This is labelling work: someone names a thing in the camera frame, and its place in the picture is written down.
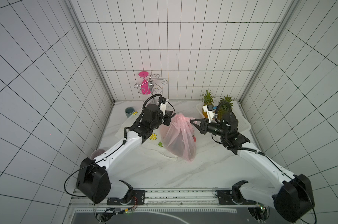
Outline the pink plastic bag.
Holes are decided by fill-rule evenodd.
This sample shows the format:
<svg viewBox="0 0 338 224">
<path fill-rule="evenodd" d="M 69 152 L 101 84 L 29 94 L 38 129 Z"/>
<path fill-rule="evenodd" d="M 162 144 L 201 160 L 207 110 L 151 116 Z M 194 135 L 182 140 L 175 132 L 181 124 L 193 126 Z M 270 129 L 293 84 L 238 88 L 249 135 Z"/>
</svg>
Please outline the pink plastic bag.
<svg viewBox="0 0 338 224">
<path fill-rule="evenodd" d="M 192 118 L 183 114 L 175 115 L 169 126 L 159 127 L 161 143 L 172 154 L 191 162 L 194 160 L 197 147 L 194 126 L 190 123 Z"/>
</svg>

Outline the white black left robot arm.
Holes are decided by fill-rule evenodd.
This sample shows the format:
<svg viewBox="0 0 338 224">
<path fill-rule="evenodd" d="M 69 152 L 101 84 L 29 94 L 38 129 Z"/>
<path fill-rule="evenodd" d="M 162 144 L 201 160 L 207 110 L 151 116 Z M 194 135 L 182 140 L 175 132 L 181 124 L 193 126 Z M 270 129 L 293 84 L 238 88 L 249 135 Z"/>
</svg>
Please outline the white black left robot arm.
<svg viewBox="0 0 338 224">
<path fill-rule="evenodd" d="M 123 180 L 111 181 L 110 172 L 128 153 L 141 146 L 155 129 L 162 124 L 170 124 L 175 113 L 167 111 L 166 106 L 166 102 L 144 105 L 133 125 L 123 129 L 124 136 L 119 142 L 92 160 L 84 159 L 80 165 L 76 188 L 95 204 L 106 198 L 130 202 L 133 187 Z"/>
</svg>

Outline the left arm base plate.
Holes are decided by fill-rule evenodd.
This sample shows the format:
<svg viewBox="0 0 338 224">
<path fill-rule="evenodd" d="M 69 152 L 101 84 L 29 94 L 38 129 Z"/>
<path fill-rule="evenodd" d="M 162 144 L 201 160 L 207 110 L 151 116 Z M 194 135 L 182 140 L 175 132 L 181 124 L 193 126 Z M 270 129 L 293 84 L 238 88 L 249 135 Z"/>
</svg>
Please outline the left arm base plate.
<svg viewBox="0 0 338 224">
<path fill-rule="evenodd" d="M 107 205 L 118 205 L 118 206 L 133 206 L 133 205 L 144 205 L 145 190 L 131 190 L 122 199 L 119 198 L 108 198 Z"/>
</svg>

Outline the white plastic bag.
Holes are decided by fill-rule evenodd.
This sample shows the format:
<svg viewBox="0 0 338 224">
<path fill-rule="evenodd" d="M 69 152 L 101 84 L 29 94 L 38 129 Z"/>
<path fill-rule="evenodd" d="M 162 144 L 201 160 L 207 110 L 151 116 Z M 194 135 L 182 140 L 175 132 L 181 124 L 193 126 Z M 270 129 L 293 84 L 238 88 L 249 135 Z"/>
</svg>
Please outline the white plastic bag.
<svg viewBox="0 0 338 224">
<path fill-rule="evenodd" d="M 127 120 L 121 125 L 121 128 L 117 131 L 115 137 L 122 138 L 123 137 L 123 129 L 124 127 L 130 127 L 135 122 L 137 116 L 130 116 Z M 169 152 L 161 142 L 161 135 L 159 129 L 153 131 L 153 134 L 142 144 L 142 146 L 146 149 L 146 152 L 154 152 L 156 151 L 161 156 L 169 158 L 171 160 L 176 160 L 177 156 Z"/>
</svg>

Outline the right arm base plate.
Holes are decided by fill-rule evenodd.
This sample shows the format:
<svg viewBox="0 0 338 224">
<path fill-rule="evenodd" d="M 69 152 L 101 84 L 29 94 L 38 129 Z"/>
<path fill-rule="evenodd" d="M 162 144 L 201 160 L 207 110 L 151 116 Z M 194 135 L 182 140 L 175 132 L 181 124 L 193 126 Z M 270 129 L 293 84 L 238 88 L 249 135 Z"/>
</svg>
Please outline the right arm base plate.
<svg viewBox="0 0 338 224">
<path fill-rule="evenodd" d="M 256 205 L 257 202 L 246 200 L 241 193 L 232 189 L 217 189 L 214 192 L 220 205 Z"/>
</svg>

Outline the orange yellow pineapple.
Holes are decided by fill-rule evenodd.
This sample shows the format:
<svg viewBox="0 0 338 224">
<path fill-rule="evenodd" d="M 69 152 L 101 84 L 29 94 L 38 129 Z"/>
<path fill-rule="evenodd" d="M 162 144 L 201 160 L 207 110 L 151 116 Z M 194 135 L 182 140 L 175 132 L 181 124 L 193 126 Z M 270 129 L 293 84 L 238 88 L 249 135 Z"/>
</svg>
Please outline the orange yellow pineapple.
<svg viewBox="0 0 338 224">
<path fill-rule="evenodd" d="M 203 92 L 202 94 L 202 102 L 204 105 L 211 105 L 213 104 L 213 95 L 212 95 L 212 91 L 210 90 L 206 90 L 205 92 Z"/>
</svg>

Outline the yellow green pineapple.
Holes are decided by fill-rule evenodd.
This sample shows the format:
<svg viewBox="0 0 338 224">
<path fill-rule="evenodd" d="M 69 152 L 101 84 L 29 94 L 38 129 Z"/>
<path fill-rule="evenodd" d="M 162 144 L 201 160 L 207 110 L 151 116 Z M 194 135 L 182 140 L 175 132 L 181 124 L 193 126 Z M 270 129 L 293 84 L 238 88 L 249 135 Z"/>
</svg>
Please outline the yellow green pineapple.
<svg viewBox="0 0 338 224">
<path fill-rule="evenodd" d="M 229 97 L 228 95 L 222 97 L 219 101 L 220 107 L 218 108 L 217 112 L 217 119 L 218 121 L 221 121 L 223 115 L 226 112 L 231 112 L 233 108 L 233 99 L 232 97 Z"/>
</svg>

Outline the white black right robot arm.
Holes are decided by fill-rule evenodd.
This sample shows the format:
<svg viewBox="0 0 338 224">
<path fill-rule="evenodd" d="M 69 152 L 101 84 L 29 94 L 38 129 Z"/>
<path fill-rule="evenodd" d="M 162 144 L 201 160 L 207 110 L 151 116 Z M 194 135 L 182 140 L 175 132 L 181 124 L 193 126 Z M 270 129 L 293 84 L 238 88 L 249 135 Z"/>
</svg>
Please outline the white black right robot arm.
<svg viewBox="0 0 338 224">
<path fill-rule="evenodd" d="M 311 181 L 283 168 L 258 150 L 238 131 L 238 120 L 232 112 L 223 115 L 219 123 L 209 119 L 192 119 L 190 123 L 201 133 L 219 136 L 223 147 L 246 160 L 268 183 L 241 180 L 231 187 L 230 199 L 241 204 L 254 201 L 276 209 L 288 222 L 296 222 L 315 207 Z"/>
</svg>

